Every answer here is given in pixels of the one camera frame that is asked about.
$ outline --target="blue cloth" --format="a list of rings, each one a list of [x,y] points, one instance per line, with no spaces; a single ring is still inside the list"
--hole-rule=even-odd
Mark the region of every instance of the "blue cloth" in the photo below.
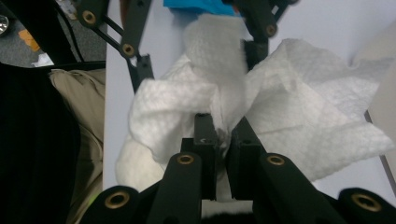
[[[221,0],[163,0],[163,5],[197,13],[209,12],[216,15],[235,16],[233,7],[224,5]]]

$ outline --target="white table surface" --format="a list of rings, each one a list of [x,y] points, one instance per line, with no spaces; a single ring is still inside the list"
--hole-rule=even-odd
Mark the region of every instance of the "white table surface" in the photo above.
[[[182,32],[195,15],[171,12],[153,0],[140,52],[149,53],[155,77],[163,75],[183,51]],[[108,16],[120,24],[119,0],[110,0]],[[302,38],[329,49],[346,62],[378,32],[396,20],[394,0],[301,0],[290,7],[270,40],[270,51],[284,38]],[[108,33],[120,37],[111,28]],[[115,163],[126,134],[128,113],[134,93],[125,60],[107,45],[104,189],[117,185]],[[360,187],[375,192],[396,205],[379,158],[356,162],[314,185],[333,197],[340,189]]]

